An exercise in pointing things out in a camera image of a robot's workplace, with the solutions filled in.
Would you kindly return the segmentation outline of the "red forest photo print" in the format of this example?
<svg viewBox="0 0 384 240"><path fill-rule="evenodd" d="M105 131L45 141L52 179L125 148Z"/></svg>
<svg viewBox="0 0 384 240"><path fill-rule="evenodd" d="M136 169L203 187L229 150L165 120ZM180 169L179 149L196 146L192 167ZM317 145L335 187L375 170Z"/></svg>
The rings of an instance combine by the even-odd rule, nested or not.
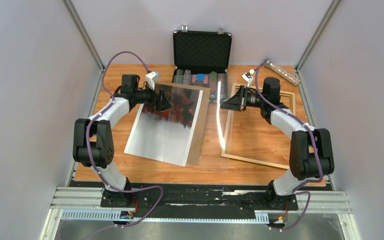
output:
<svg viewBox="0 0 384 240"><path fill-rule="evenodd" d="M179 84L156 84L155 90L163 91L169 109L141 104L124 153L184 167L207 91Z"/></svg>

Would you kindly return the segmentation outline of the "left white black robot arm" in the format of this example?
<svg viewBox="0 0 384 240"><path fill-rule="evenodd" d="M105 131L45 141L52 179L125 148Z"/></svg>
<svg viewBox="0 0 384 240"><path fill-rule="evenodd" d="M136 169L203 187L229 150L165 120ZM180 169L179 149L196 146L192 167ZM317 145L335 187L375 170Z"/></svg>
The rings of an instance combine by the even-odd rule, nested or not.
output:
<svg viewBox="0 0 384 240"><path fill-rule="evenodd" d="M122 75L121 84L110 94L109 102L98 113L74 123L72 156L75 162L92 169L103 182L102 207L127 207L133 201L130 181L114 162L112 129L136 105L157 112L173 107L164 90L155 89L159 78L157 71L150 71L145 75L144 86L139 87L138 75Z"/></svg>

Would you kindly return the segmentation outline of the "light wooden picture frame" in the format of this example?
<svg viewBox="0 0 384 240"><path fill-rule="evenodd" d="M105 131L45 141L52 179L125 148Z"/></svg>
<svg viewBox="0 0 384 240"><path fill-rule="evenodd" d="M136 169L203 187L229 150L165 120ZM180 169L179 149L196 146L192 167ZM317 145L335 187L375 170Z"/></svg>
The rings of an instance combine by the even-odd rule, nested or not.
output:
<svg viewBox="0 0 384 240"><path fill-rule="evenodd" d="M286 105L290 108L291 112L295 114L296 106L297 106L296 94L291 91L281 90L280 97L282 100L286 100ZM261 166L274 168L274 169L287 170L289 166L286 163L279 163L271 159L267 160L261 157L257 158L256 156L246 157L246 156L240 155L239 153L238 154L230 153L231 146L232 146L232 135L233 135L232 131L234 127L234 114L235 112L233 110L230 110L230 109L227 110L224 133L223 133L222 140L220 141L220 143L224 143L224 145L221 147L221 157L235 160L235 161L261 165Z"/></svg>

